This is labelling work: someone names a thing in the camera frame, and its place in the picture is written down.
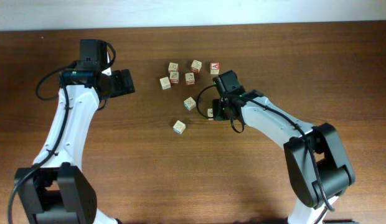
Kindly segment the wooden block blue side front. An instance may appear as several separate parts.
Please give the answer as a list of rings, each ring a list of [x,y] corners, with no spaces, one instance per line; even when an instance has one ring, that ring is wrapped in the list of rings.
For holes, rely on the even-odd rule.
[[[177,120],[173,126],[173,130],[178,134],[182,134],[185,129],[186,129],[186,125],[182,121],[179,121],[179,120]]]

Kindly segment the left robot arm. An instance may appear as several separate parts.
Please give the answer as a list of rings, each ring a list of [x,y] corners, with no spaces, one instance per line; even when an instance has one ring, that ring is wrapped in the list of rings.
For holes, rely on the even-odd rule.
[[[80,58],[55,70],[58,106],[49,134],[31,167],[19,168],[7,220],[19,197],[29,223],[119,223],[98,209],[97,195],[82,172],[93,115],[110,98],[134,93],[129,70],[111,71],[116,51],[104,40],[82,39]]]

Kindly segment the wooden block blue side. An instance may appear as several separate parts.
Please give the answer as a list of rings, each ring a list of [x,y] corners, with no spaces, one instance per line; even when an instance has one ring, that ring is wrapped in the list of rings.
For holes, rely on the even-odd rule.
[[[173,126],[173,130],[178,134],[182,134],[185,129],[186,129],[186,125],[182,121],[179,121],[179,120],[177,120]]]
[[[190,111],[196,107],[196,102],[192,97],[188,97],[186,100],[184,100],[184,106],[188,111]]]

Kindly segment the wooden block car picture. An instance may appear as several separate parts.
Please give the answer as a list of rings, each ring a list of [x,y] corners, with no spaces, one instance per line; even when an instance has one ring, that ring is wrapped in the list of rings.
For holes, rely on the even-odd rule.
[[[209,117],[209,119],[213,119],[214,118],[213,109],[212,108],[209,108],[207,110],[207,116]]]

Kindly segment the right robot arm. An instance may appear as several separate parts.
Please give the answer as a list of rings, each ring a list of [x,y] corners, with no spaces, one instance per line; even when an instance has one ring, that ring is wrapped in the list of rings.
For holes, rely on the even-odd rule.
[[[230,70],[214,77],[220,98],[216,120],[239,121],[282,148],[297,201],[285,223],[322,223],[333,203],[355,182],[355,174],[334,126],[301,121],[275,106],[262,92],[246,91]]]

